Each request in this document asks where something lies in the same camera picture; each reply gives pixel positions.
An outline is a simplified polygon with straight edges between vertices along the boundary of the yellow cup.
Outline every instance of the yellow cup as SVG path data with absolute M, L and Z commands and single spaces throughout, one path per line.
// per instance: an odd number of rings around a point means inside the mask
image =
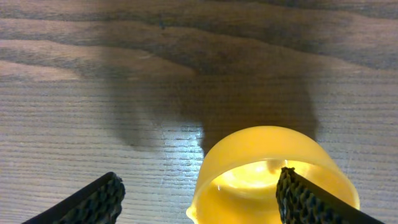
M 259 126 L 217 143 L 201 165 L 187 216 L 195 224 L 281 223 L 276 183 L 281 167 L 359 209 L 354 185 L 312 139 L 287 128 Z

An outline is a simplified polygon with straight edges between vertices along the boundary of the wood grain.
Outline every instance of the wood grain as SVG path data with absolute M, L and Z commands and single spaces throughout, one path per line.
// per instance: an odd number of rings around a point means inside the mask
M 319 142 L 398 215 L 398 1 L 0 0 L 0 223 L 114 171 L 118 223 L 190 223 L 203 156 L 250 126 Z

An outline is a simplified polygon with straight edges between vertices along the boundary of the tabletop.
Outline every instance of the tabletop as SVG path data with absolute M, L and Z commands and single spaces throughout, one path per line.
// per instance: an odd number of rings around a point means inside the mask
M 211 147 L 276 125 L 398 223 L 397 19 L 397 0 L 0 0 L 0 222 L 113 171 L 118 223 L 191 223 Z

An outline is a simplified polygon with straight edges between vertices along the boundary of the black textured grip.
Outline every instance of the black textured grip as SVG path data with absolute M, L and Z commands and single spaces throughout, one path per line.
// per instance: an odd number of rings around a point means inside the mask
M 125 193 L 122 179 L 109 172 L 25 224 L 114 224 Z
M 304 177 L 282 168 L 276 198 L 285 224 L 382 224 Z

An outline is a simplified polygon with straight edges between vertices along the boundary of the wooden surface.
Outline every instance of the wooden surface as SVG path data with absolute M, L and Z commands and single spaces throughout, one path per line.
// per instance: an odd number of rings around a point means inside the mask
M 398 223 L 398 1 L 0 0 L 0 223 L 105 172 L 118 223 L 190 223 L 203 155 L 242 128 L 319 142 Z

